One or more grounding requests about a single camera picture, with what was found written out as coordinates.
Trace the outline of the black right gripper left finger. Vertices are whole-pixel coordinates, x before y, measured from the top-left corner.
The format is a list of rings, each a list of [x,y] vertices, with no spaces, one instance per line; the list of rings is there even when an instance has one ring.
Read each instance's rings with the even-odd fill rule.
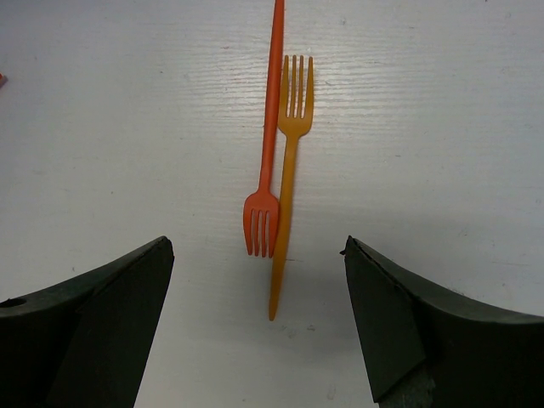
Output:
[[[173,271],[161,236],[1,303],[3,407],[132,407]]]

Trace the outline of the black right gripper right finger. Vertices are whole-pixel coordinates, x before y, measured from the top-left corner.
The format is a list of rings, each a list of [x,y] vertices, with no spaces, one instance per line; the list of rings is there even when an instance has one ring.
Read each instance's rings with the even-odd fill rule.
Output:
[[[540,407],[543,319],[453,292],[348,238],[348,292],[381,407]]]

